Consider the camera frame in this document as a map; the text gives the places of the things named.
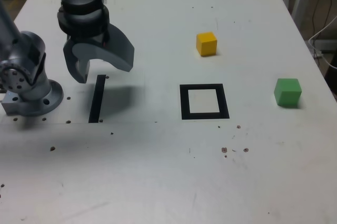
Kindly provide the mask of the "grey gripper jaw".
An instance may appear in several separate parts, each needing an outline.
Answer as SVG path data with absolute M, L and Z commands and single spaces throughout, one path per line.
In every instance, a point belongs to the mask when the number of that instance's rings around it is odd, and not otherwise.
M 92 38 L 76 43 L 72 53 L 78 58 L 78 71 L 87 73 L 90 60 L 103 60 L 115 68 L 129 72 L 133 68 L 134 46 L 116 26 L 108 24 L 103 39 Z

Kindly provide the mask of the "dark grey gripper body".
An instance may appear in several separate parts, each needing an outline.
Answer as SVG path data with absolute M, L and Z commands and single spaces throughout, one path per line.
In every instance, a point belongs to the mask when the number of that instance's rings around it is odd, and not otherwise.
M 73 47 L 79 43 L 91 44 L 97 47 L 104 47 L 107 42 L 107 32 L 97 36 L 86 36 L 79 32 L 70 32 L 67 36 L 67 47 Z

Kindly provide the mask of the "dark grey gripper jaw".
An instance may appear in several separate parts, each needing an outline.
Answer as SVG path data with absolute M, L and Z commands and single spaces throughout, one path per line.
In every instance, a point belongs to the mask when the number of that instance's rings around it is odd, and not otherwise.
M 87 76 L 90 68 L 90 61 L 87 59 L 79 59 L 76 57 L 72 51 L 75 42 L 72 40 L 67 40 L 64 45 L 63 52 L 65 57 L 65 62 L 70 75 L 81 84 L 87 82 Z

